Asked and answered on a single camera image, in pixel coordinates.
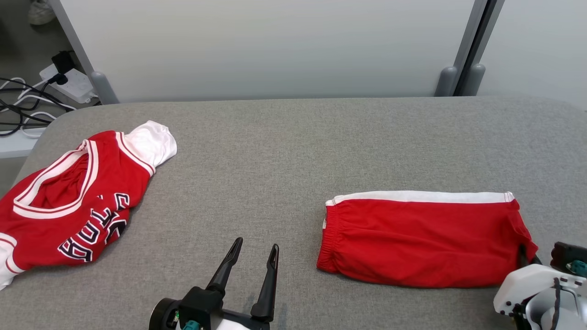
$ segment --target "jersey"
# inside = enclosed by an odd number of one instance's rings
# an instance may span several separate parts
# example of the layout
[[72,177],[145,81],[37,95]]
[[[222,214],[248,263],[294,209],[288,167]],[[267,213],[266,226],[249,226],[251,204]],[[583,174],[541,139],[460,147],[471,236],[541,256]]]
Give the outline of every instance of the jersey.
[[149,121],[126,135],[98,133],[20,181],[0,200],[0,289],[35,266],[98,259],[176,152],[169,129]]

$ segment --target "elastic waistband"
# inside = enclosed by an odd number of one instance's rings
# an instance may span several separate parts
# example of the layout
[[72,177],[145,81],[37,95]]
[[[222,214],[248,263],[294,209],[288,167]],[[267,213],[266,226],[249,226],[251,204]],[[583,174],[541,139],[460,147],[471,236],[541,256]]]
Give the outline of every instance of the elastic waistband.
[[338,273],[332,256],[339,232],[339,219],[335,206],[326,206],[324,222],[326,227],[323,226],[322,229],[322,245],[316,267],[323,271]]

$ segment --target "white panel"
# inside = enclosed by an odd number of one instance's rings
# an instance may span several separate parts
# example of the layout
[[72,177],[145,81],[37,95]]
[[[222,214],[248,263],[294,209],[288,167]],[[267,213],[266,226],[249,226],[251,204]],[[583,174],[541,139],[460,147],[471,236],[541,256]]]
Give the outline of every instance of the white panel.
[[[26,130],[27,133],[34,135],[43,134],[44,131],[45,127],[37,127]],[[16,132],[13,135],[3,137],[2,143],[0,143],[0,159],[28,156],[36,142],[37,139],[31,139],[21,132]]]
[[529,94],[587,110],[587,1],[506,0],[478,95]]
[[62,0],[121,102],[431,96],[474,0]]

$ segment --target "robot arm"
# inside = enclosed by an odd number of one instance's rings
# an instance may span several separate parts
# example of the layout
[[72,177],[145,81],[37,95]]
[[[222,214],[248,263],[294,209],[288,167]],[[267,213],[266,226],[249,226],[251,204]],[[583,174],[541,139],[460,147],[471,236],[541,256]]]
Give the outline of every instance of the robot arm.
[[279,247],[274,244],[257,303],[246,315],[222,309],[222,299],[232,266],[241,252],[237,238],[206,289],[193,287],[182,300],[162,299],[151,313],[149,330],[269,330],[275,309]]
[[585,330],[583,285],[587,250],[558,242],[551,267],[531,264],[508,274],[493,300],[495,311],[514,318],[518,330]]

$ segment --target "electrical outlet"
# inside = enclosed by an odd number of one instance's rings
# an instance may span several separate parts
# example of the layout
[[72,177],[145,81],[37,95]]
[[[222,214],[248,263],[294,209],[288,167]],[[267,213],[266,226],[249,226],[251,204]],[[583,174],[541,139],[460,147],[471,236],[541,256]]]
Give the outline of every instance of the electrical outlet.
[[[43,80],[49,80],[58,74],[57,68],[55,64],[49,65],[43,71],[39,72],[39,75]],[[92,87],[92,83],[90,83],[90,79],[83,73],[79,72],[76,69],[71,69],[65,73],[65,76],[68,78],[68,82],[63,85],[58,85],[56,82],[50,84],[51,87],[55,88],[56,90],[62,92],[64,95],[68,96],[75,102],[80,104],[82,103],[89,103],[92,99],[94,94],[94,87]]]

